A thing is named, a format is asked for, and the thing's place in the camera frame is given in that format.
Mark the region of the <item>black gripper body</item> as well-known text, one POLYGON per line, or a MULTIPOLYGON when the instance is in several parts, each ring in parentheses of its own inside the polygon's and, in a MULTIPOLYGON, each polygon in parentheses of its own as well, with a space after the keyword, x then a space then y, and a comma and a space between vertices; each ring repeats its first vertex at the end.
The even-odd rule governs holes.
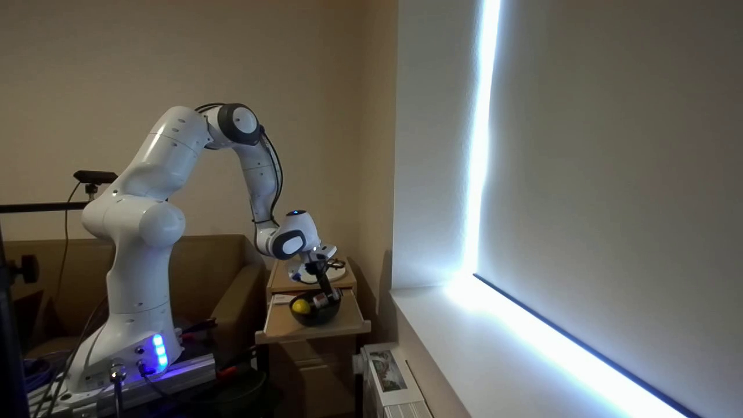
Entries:
POLYGON ((291 261, 291 266, 287 266, 287 277, 293 279, 293 272, 294 272, 300 265, 304 265, 307 272, 313 273, 315 281, 319 281, 319 273, 324 273, 329 260, 342 260, 342 258, 340 258, 340 250, 336 250, 335 246, 329 246, 329 243, 315 246, 315 247, 310 247, 310 250, 300 253, 300 256, 293 258, 293 261, 291 261))

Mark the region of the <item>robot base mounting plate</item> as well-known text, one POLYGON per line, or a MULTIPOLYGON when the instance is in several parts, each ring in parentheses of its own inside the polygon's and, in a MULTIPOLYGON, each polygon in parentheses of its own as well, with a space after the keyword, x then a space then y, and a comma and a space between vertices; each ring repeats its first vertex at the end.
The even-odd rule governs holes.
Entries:
POLYGON ((197 354, 171 364, 162 374, 147 374, 141 364, 113 364, 105 374, 105 382, 88 391, 74 394, 61 376, 28 394, 30 418, 106 418, 124 415, 138 405, 161 398, 186 404, 194 390, 205 390, 215 381, 215 359, 197 354))

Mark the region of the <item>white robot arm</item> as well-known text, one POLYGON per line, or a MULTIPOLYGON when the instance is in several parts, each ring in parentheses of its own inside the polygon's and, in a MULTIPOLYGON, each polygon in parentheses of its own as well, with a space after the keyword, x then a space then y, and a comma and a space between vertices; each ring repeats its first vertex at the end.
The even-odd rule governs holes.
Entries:
POLYGON ((167 109, 117 180, 84 208, 84 228, 113 243, 106 272, 108 315, 74 352, 64 376, 71 394, 108 385, 113 364, 167 372, 184 352, 169 306, 169 258, 186 216, 169 201, 205 150, 233 149, 249 186, 252 243, 263 256, 300 256, 313 273, 336 247, 313 217, 291 212, 273 217, 283 167, 259 117, 240 101, 167 109))

